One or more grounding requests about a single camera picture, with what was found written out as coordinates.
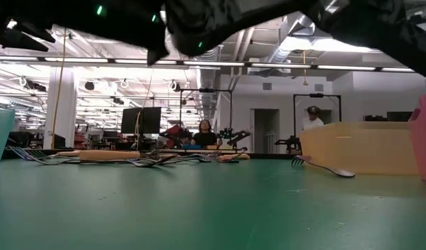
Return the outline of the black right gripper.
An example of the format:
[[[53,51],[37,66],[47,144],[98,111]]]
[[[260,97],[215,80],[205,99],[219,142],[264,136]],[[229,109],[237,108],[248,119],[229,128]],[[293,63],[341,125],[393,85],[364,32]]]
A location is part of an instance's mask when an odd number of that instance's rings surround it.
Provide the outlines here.
[[[56,24],[147,49],[147,64],[169,55],[163,0],[58,0]],[[52,24],[51,0],[0,0],[0,17]]]

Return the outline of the glossy black metal fork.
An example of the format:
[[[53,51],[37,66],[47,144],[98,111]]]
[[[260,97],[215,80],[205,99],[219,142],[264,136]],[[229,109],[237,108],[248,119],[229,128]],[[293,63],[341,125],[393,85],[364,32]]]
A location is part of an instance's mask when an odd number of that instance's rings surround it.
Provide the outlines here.
[[[302,166],[304,164],[307,165],[311,165],[313,167],[318,167],[321,169],[325,169],[331,173],[333,173],[336,176],[339,176],[341,178],[354,178],[356,177],[356,173],[353,172],[349,172],[347,170],[344,169],[335,169],[335,168],[331,168],[331,167],[325,167],[322,165],[318,165],[316,163],[312,162],[312,157],[311,156],[294,156],[293,159],[291,160],[291,166]]]
[[[133,160],[126,160],[127,163],[130,163],[136,167],[152,168],[157,165],[161,165],[165,162],[168,162],[174,159],[176,156],[169,156],[166,158],[161,158],[159,160],[154,160],[151,158],[136,158]]]
[[[186,155],[186,156],[170,155],[166,158],[161,159],[158,163],[161,164],[161,165],[165,165],[165,164],[186,162],[186,161],[190,161],[190,160],[195,160],[195,161],[198,161],[198,162],[203,161],[201,156],[199,156],[197,154],[190,154],[190,155]]]

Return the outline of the white pillar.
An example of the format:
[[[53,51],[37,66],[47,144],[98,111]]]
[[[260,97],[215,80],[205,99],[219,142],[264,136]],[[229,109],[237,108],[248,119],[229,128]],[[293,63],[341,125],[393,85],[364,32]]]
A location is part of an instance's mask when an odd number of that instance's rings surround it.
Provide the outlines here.
[[[78,77],[74,68],[51,67],[46,99],[43,149],[51,149],[54,135],[74,146]]]

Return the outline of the black monitor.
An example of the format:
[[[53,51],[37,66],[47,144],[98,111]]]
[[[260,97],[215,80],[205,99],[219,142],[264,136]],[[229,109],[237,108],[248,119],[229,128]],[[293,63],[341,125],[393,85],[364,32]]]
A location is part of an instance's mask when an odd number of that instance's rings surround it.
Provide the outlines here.
[[[160,132],[161,107],[127,108],[122,112],[121,132],[152,134]]]
[[[365,122],[407,122],[412,112],[387,112],[386,116],[381,115],[365,115]]]

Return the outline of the red equipment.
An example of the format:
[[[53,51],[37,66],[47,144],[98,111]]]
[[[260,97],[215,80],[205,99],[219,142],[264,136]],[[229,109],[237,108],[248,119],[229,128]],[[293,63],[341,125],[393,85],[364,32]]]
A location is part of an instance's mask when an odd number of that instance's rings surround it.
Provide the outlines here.
[[[167,129],[168,138],[176,140],[177,138],[185,137],[185,129],[181,128],[179,125],[174,125],[171,128]]]

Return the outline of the long light bar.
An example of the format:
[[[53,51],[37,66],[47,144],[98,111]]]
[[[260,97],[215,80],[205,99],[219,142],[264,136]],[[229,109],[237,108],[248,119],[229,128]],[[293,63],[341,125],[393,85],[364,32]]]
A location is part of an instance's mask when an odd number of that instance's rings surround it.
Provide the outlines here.
[[[0,63],[19,63],[27,65],[59,65],[64,63],[81,67],[147,67],[144,59],[118,59],[118,58],[61,58],[61,57],[32,57],[32,56],[0,56]],[[387,73],[412,73],[406,67],[372,67],[351,65],[315,65],[296,63],[271,63],[271,62],[226,62],[203,60],[159,60],[156,67],[200,67],[200,68],[230,68],[247,67],[260,69],[306,69],[306,70],[334,70],[354,72],[387,72]]]

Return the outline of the person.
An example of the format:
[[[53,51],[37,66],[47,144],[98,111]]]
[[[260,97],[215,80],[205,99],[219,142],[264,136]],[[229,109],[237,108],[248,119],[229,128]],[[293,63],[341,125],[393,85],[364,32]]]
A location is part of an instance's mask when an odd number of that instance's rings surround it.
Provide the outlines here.
[[[212,127],[208,120],[204,119],[200,122],[198,132],[191,139],[191,143],[200,147],[217,145],[218,138],[212,132]]]
[[[307,116],[303,119],[303,130],[309,130],[323,126],[323,121],[318,117],[321,109],[317,106],[310,106],[307,108]]]

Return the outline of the grey door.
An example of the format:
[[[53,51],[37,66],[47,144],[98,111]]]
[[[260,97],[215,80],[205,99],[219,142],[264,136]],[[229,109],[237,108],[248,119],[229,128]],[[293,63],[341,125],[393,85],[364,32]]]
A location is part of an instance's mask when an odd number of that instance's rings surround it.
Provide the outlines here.
[[[253,153],[277,154],[275,142],[280,133],[280,112],[278,109],[252,109],[250,111]]]

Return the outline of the yellow plastic bin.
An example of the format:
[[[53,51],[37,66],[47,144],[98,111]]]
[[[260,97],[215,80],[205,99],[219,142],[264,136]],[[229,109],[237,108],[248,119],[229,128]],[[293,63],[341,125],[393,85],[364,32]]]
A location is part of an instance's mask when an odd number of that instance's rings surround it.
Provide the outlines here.
[[[416,176],[408,122],[336,122],[303,131],[311,162],[356,174]]]

